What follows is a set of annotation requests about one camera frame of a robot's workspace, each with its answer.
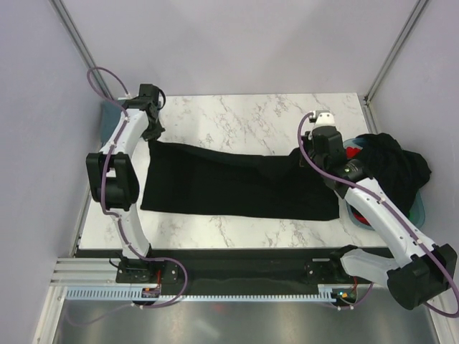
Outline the black t shirt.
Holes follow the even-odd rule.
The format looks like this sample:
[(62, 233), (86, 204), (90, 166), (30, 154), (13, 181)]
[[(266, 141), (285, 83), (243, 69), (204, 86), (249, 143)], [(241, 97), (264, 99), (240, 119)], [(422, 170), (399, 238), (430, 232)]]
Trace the black t shirt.
[(295, 148), (287, 156), (148, 144), (141, 209), (175, 214), (331, 221), (339, 201)]

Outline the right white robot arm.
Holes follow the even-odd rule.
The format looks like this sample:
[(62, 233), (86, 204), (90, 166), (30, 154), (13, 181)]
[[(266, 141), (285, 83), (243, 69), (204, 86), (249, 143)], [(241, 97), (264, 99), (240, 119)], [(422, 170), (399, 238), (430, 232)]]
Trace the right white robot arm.
[(364, 216), (392, 254), (386, 258), (358, 247), (343, 247), (339, 257), (328, 264), (333, 280), (345, 282), (351, 276), (366, 279), (387, 288), (407, 310), (428, 305), (447, 290), (458, 293), (453, 279), (456, 251), (425, 236), (395, 206), (365, 164), (347, 158), (335, 126), (298, 131), (297, 140), (303, 161), (339, 198)]

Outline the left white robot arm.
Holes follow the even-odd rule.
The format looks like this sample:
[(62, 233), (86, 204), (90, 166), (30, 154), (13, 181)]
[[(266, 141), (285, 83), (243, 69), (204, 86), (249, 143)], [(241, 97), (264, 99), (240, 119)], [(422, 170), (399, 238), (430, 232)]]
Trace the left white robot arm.
[(157, 264), (146, 258), (151, 245), (138, 215), (140, 184), (131, 157), (139, 140), (158, 140), (165, 131), (159, 119), (161, 97), (164, 93), (159, 87), (142, 84), (136, 97), (116, 103), (118, 124), (99, 152), (86, 158), (92, 198), (117, 226), (123, 256), (137, 259), (132, 272), (142, 282), (154, 279), (158, 270)]

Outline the red garment in basket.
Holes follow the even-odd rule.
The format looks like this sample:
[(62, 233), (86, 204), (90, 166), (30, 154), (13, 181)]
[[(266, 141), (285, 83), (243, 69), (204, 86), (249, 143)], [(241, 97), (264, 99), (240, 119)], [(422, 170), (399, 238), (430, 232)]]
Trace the red garment in basket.
[(360, 152), (362, 151), (362, 148), (360, 147), (347, 147), (346, 148), (346, 157), (349, 160), (353, 160), (359, 157)]

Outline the folded blue-grey t shirt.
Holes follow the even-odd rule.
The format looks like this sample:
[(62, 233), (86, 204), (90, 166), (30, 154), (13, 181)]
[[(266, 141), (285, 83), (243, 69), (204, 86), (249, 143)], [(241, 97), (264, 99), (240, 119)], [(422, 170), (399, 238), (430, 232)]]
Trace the folded blue-grey t shirt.
[(116, 129), (121, 117), (121, 109), (106, 100), (102, 104), (102, 118), (100, 123), (100, 142), (105, 145), (114, 130)]

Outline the pile of black garments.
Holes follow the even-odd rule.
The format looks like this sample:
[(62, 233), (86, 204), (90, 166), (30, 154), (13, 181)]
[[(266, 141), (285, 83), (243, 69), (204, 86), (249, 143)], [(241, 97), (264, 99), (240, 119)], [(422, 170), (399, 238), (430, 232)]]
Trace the pile of black garments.
[(363, 134), (356, 138), (361, 150), (354, 156), (365, 171), (378, 180), (385, 194), (405, 215), (417, 192), (430, 180), (431, 170), (422, 155), (405, 150), (387, 133)]

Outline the right aluminium corner post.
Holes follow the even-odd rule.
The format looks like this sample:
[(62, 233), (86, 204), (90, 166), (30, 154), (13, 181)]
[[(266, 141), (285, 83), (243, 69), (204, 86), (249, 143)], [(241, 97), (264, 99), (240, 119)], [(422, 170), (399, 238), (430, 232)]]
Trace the right aluminium corner post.
[(374, 96), (381, 87), (384, 79), (388, 75), (399, 54), (401, 53), (402, 48), (408, 42), (410, 35), (415, 30), (418, 21), (422, 17), (424, 11), (426, 10), (429, 4), (429, 0), (417, 0), (415, 2), (415, 5), (413, 6), (399, 34), (397, 35), (397, 38), (392, 44), (389, 53), (384, 59), (382, 66), (379, 68), (376, 77), (371, 83), (369, 90), (366, 92), (364, 96), (364, 101), (366, 104), (369, 104), (373, 100)]

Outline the aluminium corner post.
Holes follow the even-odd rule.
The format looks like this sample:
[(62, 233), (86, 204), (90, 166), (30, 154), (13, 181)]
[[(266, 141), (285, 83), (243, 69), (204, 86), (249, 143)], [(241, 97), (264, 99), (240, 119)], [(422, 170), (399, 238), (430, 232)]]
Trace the aluminium corner post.
[[(90, 53), (80, 31), (78, 30), (69, 10), (65, 6), (65, 2), (63, 0), (50, 0), (49, 1), (55, 10), (57, 16), (59, 17), (60, 21), (62, 22), (64, 28), (66, 29), (67, 33), (70, 35), (70, 38), (75, 45), (78, 53), (82, 57), (85, 66), (90, 69), (92, 67), (96, 67), (95, 60)], [(93, 79), (96, 85), (100, 88), (101, 92), (104, 96), (113, 99), (112, 92), (110, 91), (107, 83), (105, 82), (103, 76), (99, 71), (95, 71), (93, 73)]]
[(415, 2), (415, 5), (413, 6), (399, 34), (397, 35), (397, 38), (392, 44), (389, 53), (384, 59), (382, 66), (379, 68), (376, 77), (371, 83), (369, 90), (366, 92), (364, 96), (364, 101), (366, 104), (369, 104), (373, 100), (374, 96), (381, 87), (384, 79), (388, 75), (399, 54), (401, 53), (402, 48), (408, 42), (410, 35), (415, 30), (418, 21), (422, 17), (424, 11), (426, 10), (429, 4), (429, 0), (417, 0)]

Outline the left aluminium corner post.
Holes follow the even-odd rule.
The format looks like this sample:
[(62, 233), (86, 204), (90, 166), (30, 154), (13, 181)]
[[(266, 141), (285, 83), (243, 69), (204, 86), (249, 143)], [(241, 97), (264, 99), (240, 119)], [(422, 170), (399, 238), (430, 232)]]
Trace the left aluminium corner post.
[[(80, 31), (78, 30), (69, 10), (65, 6), (65, 2), (63, 0), (50, 0), (49, 1), (55, 10), (57, 16), (59, 17), (60, 21), (62, 22), (64, 28), (66, 29), (67, 33), (70, 35), (70, 38), (75, 45), (78, 53), (82, 57), (85, 66), (90, 69), (92, 67), (96, 67), (95, 60), (90, 53)], [(112, 92), (110, 91), (107, 83), (105, 82), (103, 76), (99, 71), (95, 71), (93, 73), (93, 79), (96, 85), (100, 88), (101, 92), (104, 96), (113, 99)]]

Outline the aluminium frame rail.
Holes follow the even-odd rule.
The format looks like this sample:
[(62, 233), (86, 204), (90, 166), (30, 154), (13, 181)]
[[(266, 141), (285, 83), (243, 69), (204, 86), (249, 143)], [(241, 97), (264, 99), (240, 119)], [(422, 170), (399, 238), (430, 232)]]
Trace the aluminium frame rail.
[[(118, 283), (116, 275), (120, 257), (77, 257), (69, 259), (59, 259), (52, 281), (69, 282), (74, 284), (90, 283)], [(134, 284), (134, 285), (159, 285), (158, 283)]]

